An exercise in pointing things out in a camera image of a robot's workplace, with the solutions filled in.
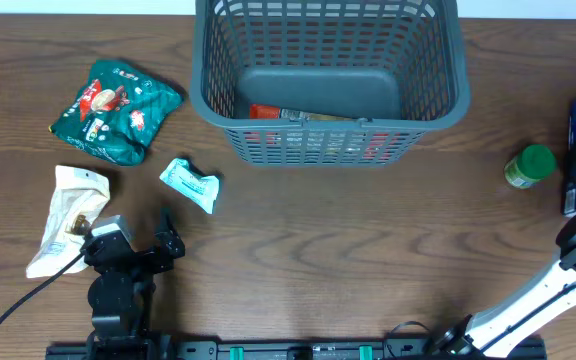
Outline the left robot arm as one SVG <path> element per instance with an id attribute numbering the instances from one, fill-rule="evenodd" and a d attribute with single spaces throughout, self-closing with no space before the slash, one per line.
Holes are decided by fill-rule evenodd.
<path id="1" fill-rule="evenodd" d="M 154 236 L 157 245 L 135 251 L 120 215 L 104 218 L 85 235 L 84 262 L 99 274 L 88 291 L 92 325 L 100 340 L 144 338 L 149 332 L 154 276 L 174 268 L 185 245 L 170 212 L 161 211 Z"/>

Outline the green lid jar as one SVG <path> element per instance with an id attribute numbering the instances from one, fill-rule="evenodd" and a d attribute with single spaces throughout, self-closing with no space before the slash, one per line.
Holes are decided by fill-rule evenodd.
<path id="1" fill-rule="evenodd" d="M 528 189 L 549 177 L 557 163 L 551 150 L 541 144 L 526 147 L 504 167 L 506 181 L 518 189 Z"/>

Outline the green snack bag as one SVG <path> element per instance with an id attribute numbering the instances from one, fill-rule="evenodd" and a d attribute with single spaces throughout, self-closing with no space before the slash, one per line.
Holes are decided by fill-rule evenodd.
<path id="1" fill-rule="evenodd" d="M 94 157 L 136 166 L 166 117 L 182 103 L 179 92 L 127 63 L 98 60 L 49 131 Z"/>

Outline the orange pasta packet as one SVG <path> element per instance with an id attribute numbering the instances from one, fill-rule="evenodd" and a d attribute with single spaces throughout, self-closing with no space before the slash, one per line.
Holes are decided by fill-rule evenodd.
<path id="1" fill-rule="evenodd" d="M 405 144 L 401 132 L 359 127 L 367 120 L 316 114 L 269 105 L 249 107 L 253 119 L 287 120 L 287 129 L 248 130 L 239 147 L 254 164 L 368 165 L 394 159 Z"/>

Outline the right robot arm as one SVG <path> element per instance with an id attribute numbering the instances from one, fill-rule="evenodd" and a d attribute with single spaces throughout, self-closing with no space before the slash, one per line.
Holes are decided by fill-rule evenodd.
<path id="1" fill-rule="evenodd" d="M 566 189 L 570 220 L 556 237 L 553 261 L 498 305 L 470 315 L 428 347 L 430 353 L 506 358 L 535 331 L 576 306 L 576 100 L 569 115 Z"/>

